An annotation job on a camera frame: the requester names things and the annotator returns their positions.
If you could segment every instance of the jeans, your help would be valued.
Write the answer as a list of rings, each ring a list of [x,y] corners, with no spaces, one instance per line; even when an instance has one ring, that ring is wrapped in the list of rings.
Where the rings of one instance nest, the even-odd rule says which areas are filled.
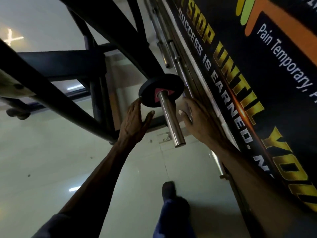
[[[182,197],[164,202],[153,238],[196,238],[189,223],[189,204]]]

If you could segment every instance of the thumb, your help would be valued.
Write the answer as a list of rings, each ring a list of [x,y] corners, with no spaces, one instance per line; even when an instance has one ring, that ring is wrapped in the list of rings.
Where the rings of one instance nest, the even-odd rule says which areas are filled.
[[[153,119],[154,114],[155,114],[154,110],[152,110],[151,112],[149,112],[147,114],[147,116],[146,116],[146,118],[145,118],[145,120],[143,122],[143,127],[142,127],[143,131],[146,132],[148,130],[148,128],[149,128],[149,126],[151,124],[151,121]]]
[[[186,128],[189,129],[193,124],[191,120],[189,119],[187,113],[185,113],[183,110],[179,110],[178,113],[180,114],[182,120],[184,121]]]

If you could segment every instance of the forearm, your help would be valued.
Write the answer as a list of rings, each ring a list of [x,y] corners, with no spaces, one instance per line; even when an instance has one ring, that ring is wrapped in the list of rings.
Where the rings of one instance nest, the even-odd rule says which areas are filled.
[[[133,147],[126,140],[117,142],[61,209],[60,213],[74,219],[83,232],[99,235],[120,171]]]
[[[301,210],[234,146],[218,147],[214,152],[231,173],[269,237],[283,237],[302,214]]]

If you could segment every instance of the shoe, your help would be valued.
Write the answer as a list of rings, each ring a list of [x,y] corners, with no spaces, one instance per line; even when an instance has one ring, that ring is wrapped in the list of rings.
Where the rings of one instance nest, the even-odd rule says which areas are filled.
[[[165,182],[162,186],[163,201],[176,198],[176,188],[174,181]]]

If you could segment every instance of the leg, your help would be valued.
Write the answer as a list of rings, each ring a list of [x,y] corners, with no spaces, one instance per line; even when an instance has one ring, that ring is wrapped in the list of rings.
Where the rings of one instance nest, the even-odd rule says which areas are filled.
[[[153,238],[195,238],[188,221],[189,204],[184,198],[176,196],[175,185],[172,181],[164,183],[162,195],[164,205]]]

